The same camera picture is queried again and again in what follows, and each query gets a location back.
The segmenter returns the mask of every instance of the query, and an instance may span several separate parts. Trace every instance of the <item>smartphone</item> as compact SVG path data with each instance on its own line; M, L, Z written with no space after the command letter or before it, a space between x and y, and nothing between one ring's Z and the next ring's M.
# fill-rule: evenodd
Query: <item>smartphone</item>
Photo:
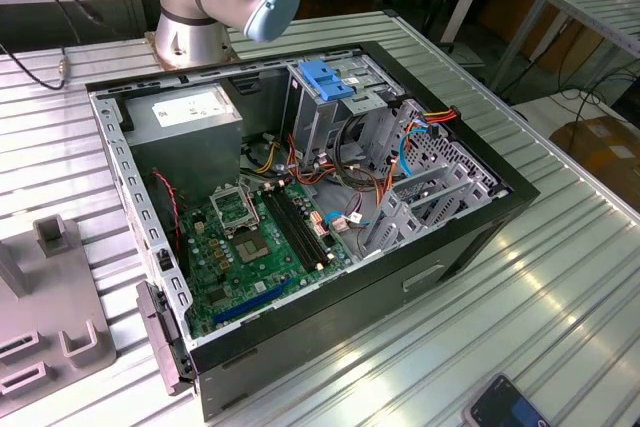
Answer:
M472 427L551 427L504 374L491 379L463 416Z

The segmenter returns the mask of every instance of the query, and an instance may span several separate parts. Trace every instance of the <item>metal shelf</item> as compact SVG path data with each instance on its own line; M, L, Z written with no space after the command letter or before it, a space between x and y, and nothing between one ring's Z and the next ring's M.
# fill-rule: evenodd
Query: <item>metal shelf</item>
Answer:
M640 0L536 0L500 59L491 81L492 90L500 85L547 5L561 12L555 22L556 27L560 28L567 17L571 17L634 57L640 57ZM552 37L549 34L545 36L548 42Z

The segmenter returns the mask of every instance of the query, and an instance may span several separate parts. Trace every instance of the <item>blue plastic clip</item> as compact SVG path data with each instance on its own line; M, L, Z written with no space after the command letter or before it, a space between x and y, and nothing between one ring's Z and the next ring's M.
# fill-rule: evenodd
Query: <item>blue plastic clip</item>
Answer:
M300 70L311 85L313 85L323 100L336 100L351 97L354 90L346 85L336 71L331 69L322 60L309 60L300 62Z

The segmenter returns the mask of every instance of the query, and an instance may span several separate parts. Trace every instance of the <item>aluminum table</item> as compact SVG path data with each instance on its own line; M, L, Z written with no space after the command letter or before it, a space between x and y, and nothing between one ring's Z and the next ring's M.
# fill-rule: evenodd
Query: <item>aluminum table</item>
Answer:
M211 425L462 423L502 371L554 425L629 426L640 415L638 215L399 18L376 12L292 24L243 58L376 40L540 190L461 275L390 313ZM136 310L144 279L82 85L160 67L149 45L69 49L65 92L0 60L0 233L54 212L76 219L118 359L2 425L201 425L192 392L168 397ZM55 50L21 55L56 77Z
M536 0L500 59L491 81L492 90L500 85L547 5L558 8L560 15L540 41L532 58L544 52L568 18L577 20L634 57L640 57L640 0ZM606 67L616 51L615 48L609 51L598 71Z

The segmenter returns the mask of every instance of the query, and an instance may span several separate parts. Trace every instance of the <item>cardboard box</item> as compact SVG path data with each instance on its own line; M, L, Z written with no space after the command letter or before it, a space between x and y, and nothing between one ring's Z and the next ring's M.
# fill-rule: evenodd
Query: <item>cardboard box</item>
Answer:
M550 140L567 152L574 122L556 130ZM580 165L640 212L640 139L613 117L577 123L569 152Z

